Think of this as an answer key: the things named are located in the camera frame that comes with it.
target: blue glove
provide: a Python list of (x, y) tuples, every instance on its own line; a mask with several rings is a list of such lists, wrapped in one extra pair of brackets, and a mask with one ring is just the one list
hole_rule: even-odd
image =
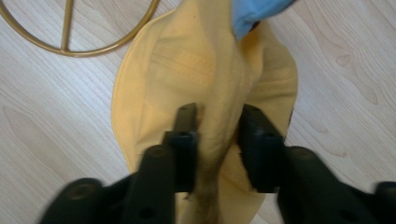
[(295, 0), (233, 0), (233, 33), (242, 39), (254, 23), (275, 16)]

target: light wood surface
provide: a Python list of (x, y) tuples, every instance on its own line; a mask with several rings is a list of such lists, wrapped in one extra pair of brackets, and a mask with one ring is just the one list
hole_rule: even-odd
[[(3, 0), (32, 34), (61, 45), (65, 0)], [(156, 15), (179, 0), (162, 0)], [(149, 1), (76, 1), (72, 49), (124, 36)], [(287, 143), (314, 149), (345, 182), (396, 180), (396, 3), (299, 1), (270, 23), (294, 56), (299, 95)], [(128, 174), (110, 105), (127, 47), (58, 56), (0, 19), (0, 223), (34, 223), (65, 183)], [(252, 223), (281, 223), (269, 196)]]

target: yellow fabric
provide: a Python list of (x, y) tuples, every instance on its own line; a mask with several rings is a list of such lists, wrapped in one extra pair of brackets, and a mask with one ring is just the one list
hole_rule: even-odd
[(230, 4), (184, 0), (148, 23), (114, 88), (113, 129), (131, 171), (180, 106), (201, 106), (196, 186), (178, 197), (178, 223), (250, 222), (264, 195), (251, 189), (233, 140), (242, 106), (259, 107), (286, 134), (297, 93), (295, 62), (266, 22), (235, 43)]

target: brass metal frame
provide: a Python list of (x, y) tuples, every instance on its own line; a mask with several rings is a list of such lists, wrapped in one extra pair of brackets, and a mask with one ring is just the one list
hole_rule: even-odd
[(86, 50), (86, 51), (73, 51), (70, 50), (68, 45), (69, 45), (69, 36), (70, 36), (70, 24), (72, 20), (72, 12), (73, 12), (73, 4), (74, 0), (67, 0), (66, 1), (66, 7), (65, 7), (65, 13), (64, 13), (64, 29), (62, 33), (62, 42), (61, 42), (61, 47), (55, 48), (47, 43), (44, 43), (43, 41), (39, 40), (37, 37), (31, 35), (28, 31), (26, 31), (11, 15), (11, 13), (8, 11), (6, 8), (6, 5), (3, 3), (3, 0), (0, 0), (0, 14), (1, 16), (6, 20), (6, 22), (21, 36), (23, 36), (25, 39), (30, 41), (32, 44), (48, 50), (52, 53), (56, 54), (61, 54), (64, 56), (69, 56), (69, 57), (91, 57), (91, 56), (97, 56), (100, 54), (107, 53), (113, 49), (116, 49), (128, 41), (130, 41), (132, 38), (136, 36), (136, 34), (139, 32), (140, 29), (151, 19), (152, 15), (154, 14), (155, 10), (157, 9), (157, 6), (159, 4), (160, 0), (151, 0), (151, 3), (148, 7), (148, 10), (146, 11), (146, 14), (143, 16), (142, 20), (136, 25), (136, 27), (125, 37), (122, 39), (118, 40), (117, 42), (110, 44), (108, 46), (105, 46), (100, 49), (93, 49), (93, 50)]

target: metal bar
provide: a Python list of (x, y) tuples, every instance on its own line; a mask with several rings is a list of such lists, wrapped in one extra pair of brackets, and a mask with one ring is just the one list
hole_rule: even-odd
[(61, 50), (67, 51), (69, 48), (70, 25), (72, 20), (74, 0), (67, 0), (64, 12), (64, 30), (62, 32)]

